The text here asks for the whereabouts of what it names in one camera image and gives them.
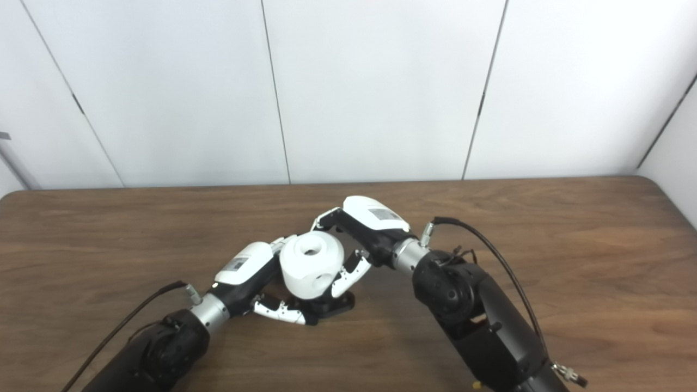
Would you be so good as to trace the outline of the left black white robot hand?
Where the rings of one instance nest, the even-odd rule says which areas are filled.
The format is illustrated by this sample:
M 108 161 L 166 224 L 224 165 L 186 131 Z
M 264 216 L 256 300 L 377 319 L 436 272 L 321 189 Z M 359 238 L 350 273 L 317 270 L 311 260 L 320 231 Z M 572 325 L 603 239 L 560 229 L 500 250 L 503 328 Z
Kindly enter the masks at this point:
M 227 320 L 256 313 L 281 322 L 315 323 L 286 301 L 264 294 L 264 288 L 281 273 L 280 251 L 294 238 L 296 235 L 291 234 L 271 242 L 253 242 L 216 274 L 206 296 L 216 298 Z

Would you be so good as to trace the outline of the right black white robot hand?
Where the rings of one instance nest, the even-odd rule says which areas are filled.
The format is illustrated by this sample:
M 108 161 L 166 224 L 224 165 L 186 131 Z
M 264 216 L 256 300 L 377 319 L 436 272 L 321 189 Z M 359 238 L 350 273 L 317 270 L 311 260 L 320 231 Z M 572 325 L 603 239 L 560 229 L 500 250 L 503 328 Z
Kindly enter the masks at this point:
M 336 207 L 317 216 L 312 231 L 336 229 L 360 246 L 344 261 L 338 277 L 331 284 L 331 295 L 342 296 L 373 267 L 400 270 L 399 254 L 418 241 L 410 225 L 397 213 L 376 199 L 352 195 Z

